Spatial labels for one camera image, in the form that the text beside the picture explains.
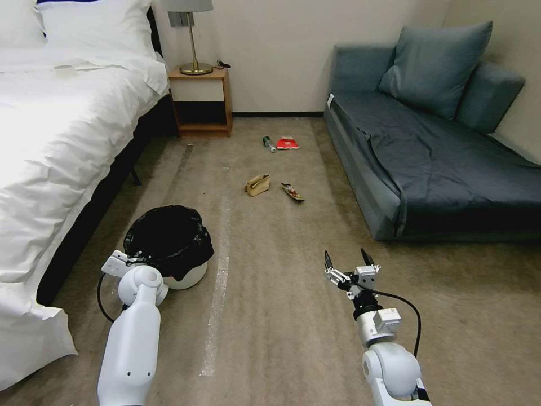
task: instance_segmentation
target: dark blue sheet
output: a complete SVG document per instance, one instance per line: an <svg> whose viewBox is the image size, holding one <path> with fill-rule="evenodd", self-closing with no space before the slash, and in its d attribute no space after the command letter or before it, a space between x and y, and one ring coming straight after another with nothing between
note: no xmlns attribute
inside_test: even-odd
<svg viewBox="0 0 541 406"><path fill-rule="evenodd" d="M397 235L541 230L541 166L390 96L335 96L400 192Z"/></svg>

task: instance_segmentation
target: trash on floor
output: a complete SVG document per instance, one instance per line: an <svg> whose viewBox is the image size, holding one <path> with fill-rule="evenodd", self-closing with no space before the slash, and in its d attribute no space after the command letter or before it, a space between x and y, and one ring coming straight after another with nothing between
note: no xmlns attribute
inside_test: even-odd
<svg viewBox="0 0 541 406"><path fill-rule="evenodd" d="M272 144L270 137L263 137L263 145L270 149L271 152L276 152L276 147Z"/></svg>
<svg viewBox="0 0 541 406"><path fill-rule="evenodd" d="M255 178L246 182L244 191L248 193L248 196L257 196L260 193L266 192L271 187L270 175L258 175Z"/></svg>
<svg viewBox="0 0 541 406"><path fill-rule="evenodd" d="M278 140L278 143L276 144L276 148L278 149L299 149L299 145L297 144L297 141L295 141L291 137L282 137Z"/></svg>
<svg viewBox="0 0 541 406"><path fill-rule="evenodd" d="M304 198L293 189L291 183L282 183L283 190L294 200L304 201Z"/></svg>

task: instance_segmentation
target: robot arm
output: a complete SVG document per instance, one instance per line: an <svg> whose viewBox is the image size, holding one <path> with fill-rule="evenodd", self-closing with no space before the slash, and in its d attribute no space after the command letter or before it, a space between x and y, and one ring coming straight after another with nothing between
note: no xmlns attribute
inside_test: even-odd
<svg viewBox="0 0 541 406"><path fill-rule="evenodd" d="M100 406L143 406L156 372L160 315L167 294L157 269L130 264L115 251L102 271L121 277L118 295L129 308L114 321L97 384Z"/></svg>
<svg viewBox="0 0 541 406"><path fill-rule="evenodd" d="M353 317L367 351L362 365L377 406L431 406L417 358L394 343L402 321L395 308L383 308L372 294L380 267L362 251L366 266L342 273L325 252L325 276L353 301Z"/></svg>

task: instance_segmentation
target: wooden nightstand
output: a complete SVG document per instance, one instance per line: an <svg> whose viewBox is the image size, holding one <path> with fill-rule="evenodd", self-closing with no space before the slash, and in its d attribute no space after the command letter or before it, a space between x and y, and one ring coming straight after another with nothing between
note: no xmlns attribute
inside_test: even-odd
<svg viewBox="0 0 541 406"><path fill-rule="evenodd" d="M233 107L227 68L206 75L169 72L180 136L231 136Z"/></svg>

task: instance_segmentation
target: trash can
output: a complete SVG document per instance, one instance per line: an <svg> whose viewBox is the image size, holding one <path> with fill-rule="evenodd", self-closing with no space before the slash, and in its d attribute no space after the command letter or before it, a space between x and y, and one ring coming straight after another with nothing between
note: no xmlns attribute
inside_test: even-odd
<svg viewBox="0 0 541 406"><path fill-rule="evenodd" d="M139 217L126 233L124 252L159 270L170 288L186 289L203 278L214 248L197 210L171 205Z"/></svg>

